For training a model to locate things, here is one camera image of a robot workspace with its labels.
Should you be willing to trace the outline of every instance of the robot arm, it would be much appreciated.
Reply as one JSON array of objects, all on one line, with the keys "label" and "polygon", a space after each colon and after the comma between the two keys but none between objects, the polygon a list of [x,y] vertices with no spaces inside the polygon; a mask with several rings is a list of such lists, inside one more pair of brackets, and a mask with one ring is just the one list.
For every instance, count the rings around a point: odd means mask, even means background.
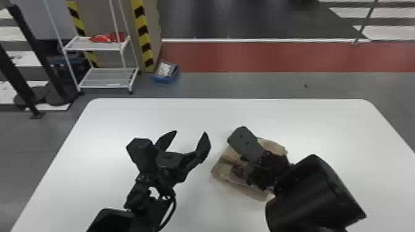
[{"label": "robot arm", "polygon": [[271,155],[247,127],[228,139],[249,165],[243,176],[260,189],[273,186],[275,197],[266,204],[271,232],[345,232],[366,217],[334,170],[316,155],[289,164],[286,156]]}]

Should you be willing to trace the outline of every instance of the yellow black striped pole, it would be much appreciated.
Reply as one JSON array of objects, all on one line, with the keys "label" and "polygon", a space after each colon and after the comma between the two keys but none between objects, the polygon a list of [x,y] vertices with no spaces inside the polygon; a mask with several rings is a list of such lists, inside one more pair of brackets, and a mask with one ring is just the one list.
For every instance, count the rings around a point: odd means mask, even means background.
[{"label": "yellow black striped pole", "polygon": [[135,28],[138,33],[138,41],[141,48],[143,62],[146,72],[153,72],[156,68],[151,50],[150,35],[148,33],[147,17],[144,11],[143,0],[131,0],[133,15],[135,18]]},{"label": "yellow black striped pole", "polygon": [[[73,1],[66,1],[66,6],[68,7],[69,13],[72,16],[72,21],[75,25],[75,28],[77,29],[78,35],[86,36],[85,25],[81,20],[77,3]],[[84,52],[84,55],[91,62],[94,68],[98,68],[98,60],[93,52],[86,51]]]}]

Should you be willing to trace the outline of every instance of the black stand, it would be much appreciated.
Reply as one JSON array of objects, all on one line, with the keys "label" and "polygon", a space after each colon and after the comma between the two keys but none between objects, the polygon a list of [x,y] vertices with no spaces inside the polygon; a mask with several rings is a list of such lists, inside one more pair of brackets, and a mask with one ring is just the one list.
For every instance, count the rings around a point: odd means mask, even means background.
[{"label": "black stand", "polygon": [[366,18],[364,18],[364,20],[363,20],[362,26],[361,26],[361,28],[360,28],[360,30],[358,32],[358,35],[357,35],[356,39],[354,39],[354,42],[352,43],[352,45],[357,45],[359,43],[360,35],[363,34],[363,30],[366,27],[369,19],[371,19],[373,10],[376,8],[376,5],[377,5],[378,2],[379,2],[379,0],[374,0],[371,8],[367,12]]},{"label": "black stand", "polygon": [[43,101],[46,97],[44,91],[34,92],[30,87],[27,85],[25,79],[23,78],[22,74],[13,64],[7,52],[0,44],[0,70],[19,94],[15,97],[15,102],[18,107],[29,107],[29,109],[33,112],[33,116],[31,119],[41,119],[44,115],[44,112],[40,112],[36,105],[37,103]]},{"label": "black stand", "polygon": [[22,11],[20,11],[19,7],[16,4],[11,4],[7,7],[7,9],[13,16],[14,20],[16,21],[17,25],[19,26],[23,34],[25,35],[29,45],[33,49],[33,52],[36,54],[44,70],[48,74],[49,79],[51,80],[51,85],[44,87],[46,89],[44,91],[47,91],[48,93],[46,96],[46,102],[51,104],[52,106],[63,106],[65,104],[72,103],[78,97],[77,91],[72,91],[72,89],[74,89],[75,87],[64,87],[63,82],[59,79],[54,70],[51,68],[46,58],[46,54],[44,53],[44,50],[42,49],[39,42],[36,40],[35,36],[29,29],[29,26],[27,25],[23,17]]}]

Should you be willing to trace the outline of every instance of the red object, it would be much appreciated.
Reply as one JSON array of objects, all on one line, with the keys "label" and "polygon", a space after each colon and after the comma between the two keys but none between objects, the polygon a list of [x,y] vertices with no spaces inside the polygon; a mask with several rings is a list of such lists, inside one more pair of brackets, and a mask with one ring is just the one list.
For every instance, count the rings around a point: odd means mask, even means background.
[{"label": "red object", "polygon": [[105,35],[95,35],[90,38],[94,43],[111,43],[111,40]]},{"label": "red object", "polygon": [[[118,35],[120,36],[120,42],[123,43],[125,41],[125,33],[124,32],[118,32]],[[111,34],[107,35],[108,38],[112,41],[112,42],[117,42],[117,34],[115,32],[112,32]]]},{"label": "red object", "polygon": [[[125,41],[125,33],[119,32],[118,35],[120,36],[120,42],[123,43]],[[115,32],[106,35],[92,36],[90,41],[94,43],[118,43],[117,34]]]}]

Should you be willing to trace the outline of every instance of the black cable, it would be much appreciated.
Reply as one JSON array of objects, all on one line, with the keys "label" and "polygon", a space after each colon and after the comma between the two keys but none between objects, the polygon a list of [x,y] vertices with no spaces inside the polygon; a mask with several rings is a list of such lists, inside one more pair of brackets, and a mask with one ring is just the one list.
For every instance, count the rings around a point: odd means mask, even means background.
[{"label": "black cable", "polygon": [[173,201],[173,208],[172,208],[172,210],[170,211],[170,213],[169,213],[169,215],[167,216],[167,218],[164,220],[164,222],[160,224],[159,228],[157,229],[157,232],[158,232],[158,231],[160,231],[160,230],[163,230],[163,228],[164,228],[164,227],[168,224],[168,222],[169,222],[169,221],[170,221],[170,219],[172,218],[173,213],[176,211],[176,206],[177,206],[176,197],[174,197],[174,198],[172,199],[172,201]]}]

